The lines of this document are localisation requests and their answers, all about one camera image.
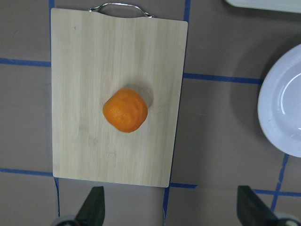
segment wood grain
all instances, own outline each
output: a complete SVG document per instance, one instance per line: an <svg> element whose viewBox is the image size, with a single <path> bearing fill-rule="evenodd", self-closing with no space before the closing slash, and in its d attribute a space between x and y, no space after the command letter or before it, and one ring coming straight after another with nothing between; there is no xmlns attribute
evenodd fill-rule
<svg viewBox="0 0 301 226"><path fill-rule="evenodd" d="M51 10L55 177L168 186L186 36L184 21ZM132 133L102 114L123 87L149 105Z"/></svg>

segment tangerine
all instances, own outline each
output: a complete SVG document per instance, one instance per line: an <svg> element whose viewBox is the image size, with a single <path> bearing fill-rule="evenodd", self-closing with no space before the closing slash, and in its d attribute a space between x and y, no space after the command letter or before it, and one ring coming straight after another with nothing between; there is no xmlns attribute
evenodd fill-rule
<svg viewBox="0 0 301 226"><path fill-rule="evenodd" d="M142 97L132 89L118 90L103 106L103 115L116 129L130 133L137 130L147 117Z"/></svg>

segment white plate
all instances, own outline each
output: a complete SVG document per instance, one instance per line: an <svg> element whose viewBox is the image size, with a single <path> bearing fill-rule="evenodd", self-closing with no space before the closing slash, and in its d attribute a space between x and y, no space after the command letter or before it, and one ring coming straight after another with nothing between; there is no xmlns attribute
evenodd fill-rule
<svg viewBox="0 0 301 226"><path fill-rule="evenodd" d="M275 11L301 13L300 0L226 0L236 7L259 8Z"/></svg>
<svg viewBox="0 0 301 226"><path fill-rule="evenodd" d="M259 93L258 117L275 147L301 157L301 45L285 53L269 71Z"/></svg>

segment orange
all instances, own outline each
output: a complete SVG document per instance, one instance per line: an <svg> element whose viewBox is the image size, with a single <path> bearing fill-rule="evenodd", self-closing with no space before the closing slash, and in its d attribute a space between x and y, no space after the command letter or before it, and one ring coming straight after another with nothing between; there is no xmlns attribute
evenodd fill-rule
<svg viewBox="0 0 301 226"><path fill-rule="evenodd" d="M132 89L118 90L103 106L103 115L116 129L130 133L147 117L147 105Z"/></svg>

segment table surface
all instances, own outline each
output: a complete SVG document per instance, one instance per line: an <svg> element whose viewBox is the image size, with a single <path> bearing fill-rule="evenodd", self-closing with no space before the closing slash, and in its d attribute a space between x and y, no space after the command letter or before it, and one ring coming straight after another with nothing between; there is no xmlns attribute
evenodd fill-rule
<svg viewBox="0 0 301 226"><path fill-rule="evenodd" d="M301 159L276 149L257 117L267 72L301 42L301 15L224 0L127 1L158 18L189 22L169 187L53 177L49 12L102 3L30 0L20 7L2 1L2 222L50 225L58 215L75 215L93 186L104 186L105 226L239 226L238 185L249 185L273 211L301 218Z"/></svg>

